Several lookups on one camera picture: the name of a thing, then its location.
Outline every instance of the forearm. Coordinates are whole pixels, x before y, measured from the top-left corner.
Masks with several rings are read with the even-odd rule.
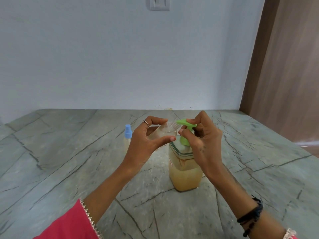
[[[208,179],[223,196],[237,219],[257,207],[257,202],[234,180],[233,176],[224,166],[221,166],[218,176],[214,176],[214,178],[208,177]],[[248,228],[249,224],[250,223],[246,223],[243,225],[244,230]],[[255,223],[254,228],[250,232],[249,238],[283,239],[285,232],[286,230],[281,224],[263,210],[260,219]]]
[[[84,199],[92,220],[97,223],[122,188],[134,177],[134,172],[121,164],[114,173]]]

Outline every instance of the green pump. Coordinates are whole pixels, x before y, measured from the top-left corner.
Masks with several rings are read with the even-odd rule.
[[[189,122],[186,121],[186,119],[177,120],[176,123],[179,124],[179,125],[187,126],[187,129],[190,130],[190,131],[193,130],[193,127],[197,127],[197,124],[195,124],[195,125],[194,124],[190,124]],[[181,144],[183,144],[185,146],[190,146],[188,140],[185,137],[183,137],[183,136],[180,137],[180,142],[181,142]]]

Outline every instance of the black thread bracelet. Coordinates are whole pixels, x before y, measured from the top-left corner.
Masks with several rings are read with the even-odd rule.
[[[237,220],[237,222],[240,223],[240,225],[245,225],[249,221],[253,220],[253,222],[251,222],[249,224],[247,230],[245,230],[243,237],[247,237],[249,235],[249,233],[251,232],[251,230],[255,226],[255,223],[259,220],[260,214],[264,208],[263,201],[261,198],[257,199],[253,195],[251,195],[251,196],[253,197],[253,200],[257,202],[258,206]]]

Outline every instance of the person's left hand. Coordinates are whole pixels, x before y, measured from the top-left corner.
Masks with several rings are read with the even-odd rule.
[[[162,125],[167,119],[148,116],[145,121],[150,125]],[[130,168],[136,175],[142,166],[148,161],[152,153],[159,147],[176,140],[175,136],[164,136],[154,140],[148,140],[147,136],[154,132],[158,126],[150,126],[142,122],[133,132],[129,149],[122,165]]]

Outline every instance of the light switch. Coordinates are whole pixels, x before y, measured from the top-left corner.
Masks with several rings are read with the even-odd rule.
[[[168,11],[170,4],[170,0],[150,0],[150,8],[152,11]]]

